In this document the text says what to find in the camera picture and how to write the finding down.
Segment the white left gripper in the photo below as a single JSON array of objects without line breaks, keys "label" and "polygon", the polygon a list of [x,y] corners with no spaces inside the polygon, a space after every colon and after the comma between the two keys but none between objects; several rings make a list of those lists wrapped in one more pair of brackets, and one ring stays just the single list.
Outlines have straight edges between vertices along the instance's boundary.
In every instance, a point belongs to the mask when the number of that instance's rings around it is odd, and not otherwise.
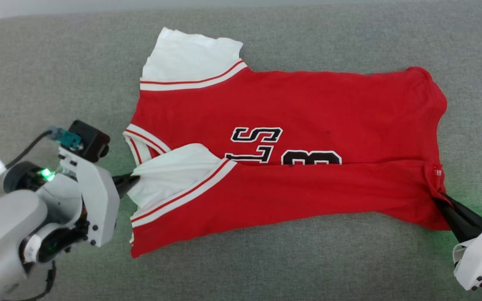
[{"label": "white left gripper", "polygon": [[87,211],[88,239],[102,247],[113,238],[120,199],[138,183],[140,176],[127,173],[111,177],[106,169],[61,146],[59,155],[62,174],[77,183],[81,206]]}]

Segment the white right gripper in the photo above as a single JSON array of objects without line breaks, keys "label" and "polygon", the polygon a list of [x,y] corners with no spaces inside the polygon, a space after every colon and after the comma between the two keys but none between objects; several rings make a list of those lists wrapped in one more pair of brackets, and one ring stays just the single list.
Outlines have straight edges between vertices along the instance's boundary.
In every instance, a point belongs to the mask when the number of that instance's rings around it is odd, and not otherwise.
[{"label": "white right gripper", "polygon": [[465,290],[482,288],[482,217],[446,193],[442,196],[434,203],[459,242],[453,249],[454,276]]}]

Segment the red and white sports jersey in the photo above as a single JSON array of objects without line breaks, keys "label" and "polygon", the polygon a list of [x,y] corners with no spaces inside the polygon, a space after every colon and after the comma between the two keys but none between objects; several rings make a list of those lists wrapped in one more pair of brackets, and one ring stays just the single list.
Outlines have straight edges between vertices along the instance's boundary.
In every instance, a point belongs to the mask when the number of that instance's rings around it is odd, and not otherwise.
[{"label": "red and white sports jersey", "polygon": [[253,71],[242,42],[163,28],[123,135],[131,255],[210,234],[377,212],[448,231],[447,100],[428,71]]}]

